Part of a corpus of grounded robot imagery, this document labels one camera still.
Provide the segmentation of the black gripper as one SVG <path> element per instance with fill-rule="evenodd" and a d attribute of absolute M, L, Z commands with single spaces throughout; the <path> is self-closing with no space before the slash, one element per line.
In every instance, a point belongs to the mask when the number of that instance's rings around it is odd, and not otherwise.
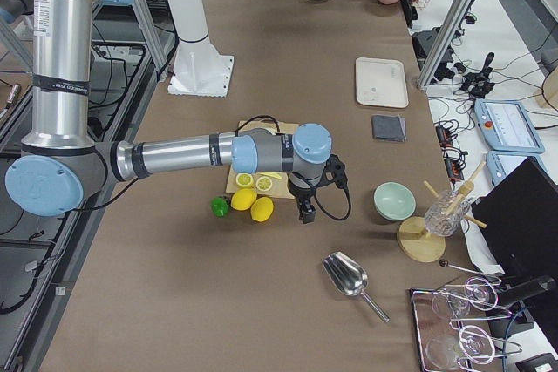
<path fill-rule="evenodd" d="M 299 172 L 288 174 L 288 189 L 295 197 L 301 222 L 313 222 L 316 216 L 316 209 L 311 203 L 321 180 L 321 175 L 311 178 L 309 175 L 302 175 Z"/>

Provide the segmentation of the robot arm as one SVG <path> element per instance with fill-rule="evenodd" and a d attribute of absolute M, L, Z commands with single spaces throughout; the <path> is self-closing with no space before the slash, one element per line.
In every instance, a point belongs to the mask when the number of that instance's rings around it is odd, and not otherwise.
<path fill-rule="evenodd" d="M 321 125 L 301 125 L 292 134 L 256 128 L 135 145 L 89 136 L 92 11 L 99 1 L 34 0 L 32 126 L 4 177 L 10 198 L 28 213 L 58 216 L 116 182 L 231 165 L 238 173 L 287 173 L 300 218 L 311 222 L 311 197 L 326 184 L 333 160 L 330 133 Z"/>

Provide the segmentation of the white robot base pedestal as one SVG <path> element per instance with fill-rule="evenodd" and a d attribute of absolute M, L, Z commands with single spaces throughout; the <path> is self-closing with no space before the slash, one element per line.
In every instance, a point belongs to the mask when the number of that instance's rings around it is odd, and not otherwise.
<path fill-rule="evenodd" d="M 224 98 L 234 58 L 212 45 L 202 0 L 167 0 L 179 44 L 168 92 Z"/>

